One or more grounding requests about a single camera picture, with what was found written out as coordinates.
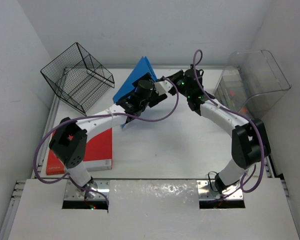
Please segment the clear grey drawer organizer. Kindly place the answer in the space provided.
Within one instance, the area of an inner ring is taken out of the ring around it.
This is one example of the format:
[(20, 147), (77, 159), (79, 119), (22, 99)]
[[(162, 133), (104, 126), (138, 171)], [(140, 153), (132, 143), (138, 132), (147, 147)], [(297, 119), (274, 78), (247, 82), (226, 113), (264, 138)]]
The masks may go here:
[(274, 55), (267, 49), (232, 53), (218, 83), (224, 76), (242, 80), (247, 94), (245, 106), (251, 119), (261, 119), (292, 87)]

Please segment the blue folder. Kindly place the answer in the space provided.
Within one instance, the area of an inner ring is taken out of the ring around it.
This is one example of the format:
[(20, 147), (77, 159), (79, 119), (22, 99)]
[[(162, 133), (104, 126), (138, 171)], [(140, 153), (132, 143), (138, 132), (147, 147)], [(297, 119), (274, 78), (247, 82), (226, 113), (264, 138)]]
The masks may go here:
[(149, 62), (149, 60), (146, 57), (142, 57), (138, 64), (135, 66), (135, 68), (132, 70), (128, 78), (125, 80), (125, 82), (122, 84), (120, 89), (117, 91), (117, 93), (114, 95), (113, 99), (113, 106), (110, 107), (111, 112), (113, 113), (113, 126), (124, 126), (125, 124), (131, 122), (135, 118), (138, 118), (140, 116), (130, 115), (128, 113), (125, 113), (125, 110), (119, 106), (116, 105), (116, 102), (129, 93), (134, 87), (133, 82), (135, 82), (137, 79), (145, 75), (146, 73), (149, 73), (156, 82), (157, 77), (153, 71), (153, 68)]

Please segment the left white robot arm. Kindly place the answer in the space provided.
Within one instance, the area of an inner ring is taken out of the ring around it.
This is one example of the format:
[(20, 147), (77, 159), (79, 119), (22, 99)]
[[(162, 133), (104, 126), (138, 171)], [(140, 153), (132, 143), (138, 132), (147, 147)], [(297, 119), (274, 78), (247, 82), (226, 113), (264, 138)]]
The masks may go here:
[(169, 81), (154, 81), (149, 74), (139, 78), (133, 86), (129, 93), (106, 110), (78, 119), (64, 118), (55, 130), (49, 148), (78, 186), (84, 187), (92, 180), (83, 163), (87, 143), (112, 127), (127, 124), (139, 117), (147, 107), (166, 99), (167, 92), (172, 88)]

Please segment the red notebook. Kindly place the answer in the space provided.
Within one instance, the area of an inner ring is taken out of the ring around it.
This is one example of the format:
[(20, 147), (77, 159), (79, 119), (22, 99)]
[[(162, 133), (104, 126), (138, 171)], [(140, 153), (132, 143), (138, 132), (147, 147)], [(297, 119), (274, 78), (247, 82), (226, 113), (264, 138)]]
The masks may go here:
[[(65, 173), (63, 164), (50, 149), (46, 152), (45, 158), (46, 175), (63, 175)], [(89, 172), (112, 169), (113, 131), (111, 128), (95, 136), (87, 143), (83, 162)]]

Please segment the black wire mesh basket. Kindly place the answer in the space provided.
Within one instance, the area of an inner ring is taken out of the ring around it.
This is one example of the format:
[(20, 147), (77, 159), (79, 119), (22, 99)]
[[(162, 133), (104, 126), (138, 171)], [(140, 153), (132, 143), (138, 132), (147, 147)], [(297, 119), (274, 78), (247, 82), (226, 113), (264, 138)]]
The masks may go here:
[(115, 87), (113, 74), (78, 42), (40, 73), (60, 100), (84, 116), (107, 90)]

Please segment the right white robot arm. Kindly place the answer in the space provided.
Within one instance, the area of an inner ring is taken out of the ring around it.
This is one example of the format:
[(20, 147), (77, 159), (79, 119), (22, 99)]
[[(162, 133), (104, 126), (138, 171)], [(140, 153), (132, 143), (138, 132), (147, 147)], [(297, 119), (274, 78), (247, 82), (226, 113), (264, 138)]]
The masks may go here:
[(180, 70), (168, 77), (174, 84), (169, 93), (186, 97), (189, 108), (199, 116), (211, 120), (231, 136), (231, 160), (214, 178), (216, 191), (222, 193), (237, 182), (242, 183), (251, 166), (260, 163), (271, 153), (265, 125), (259, 118), (249, 119), (222, 105), (204, 90), (202, 70)]

